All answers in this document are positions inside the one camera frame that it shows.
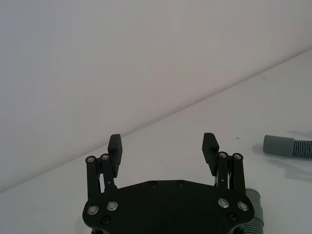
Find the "screw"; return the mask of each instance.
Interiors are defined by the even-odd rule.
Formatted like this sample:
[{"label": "screw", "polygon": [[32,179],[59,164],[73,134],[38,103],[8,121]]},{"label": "screw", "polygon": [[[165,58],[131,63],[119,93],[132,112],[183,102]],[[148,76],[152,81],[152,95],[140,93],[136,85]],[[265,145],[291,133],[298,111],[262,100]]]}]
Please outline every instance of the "screw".
[{"label": "screw", "polygon": [[183,187],[184,186],[184,182],[182,180],[179,180],[176,182],[176,185],[179,187]]},{"label": "screw", "polygon": [[149,183],[149,186],[152,187],[152,188],[155,188],[157,186],[157,183],[155,181],[151,181]]},{"label": "screw", "polygon": [[222,208],[228,208],[229,207],[229,202],[226,200],[226,199],[224,199],[224,198],[220,198],[219,200],[218,200],[218,204],[219,204],[219,206],[221,206]]},{"label": "screw", "polygon": [[103,219],[102,219],[102,224],[103,225],[107,225],[111,222],[111,218],[109,216],[104,216]]},{"label": "screw", "polygon": [[220,157],[227,157],[225,153],[220,153]]},{"label": "screw", "polygon": [[87,162],[93,162],[94,161],[94,157],[89,157],[88,159],[87,159]]},{"label": "screw", "polygon": [[243,202],[243,201],[240,201],[237,205],[238,205],[238,207],[239,207],[242,211],[247,211],[247,210],[249,210],[248,205],[247,205],[245,202]]},{"label": "screw", "polygon": [[228,218],[233,222],[237,221],[237,216],[234,213],[229,213]]},{"label": "screw", "polygon": [[103,156],[102,156],[102,159],[103,159],[103,160],[106,160],[106,159],[108,159],[108,158],[109,158],[108,155],[103,155]]},{"label": "screw", "polygon": [[116,201],[110,201],[108,204],[107,204],[107,209],[109,211],[114,211],[115,209],[117,209],[118,207],[118,203]]},{"label": "screw", "polygon": [[98,212],[98,206],[93,205],[88,208],[88,215],[95,215]]},{"label": "screw", "polygon": [[236,158],[236,159],[242,159],[242,156],[241,156],[241,155],[236,154],[236,155],[234,155],[234,158]]}]

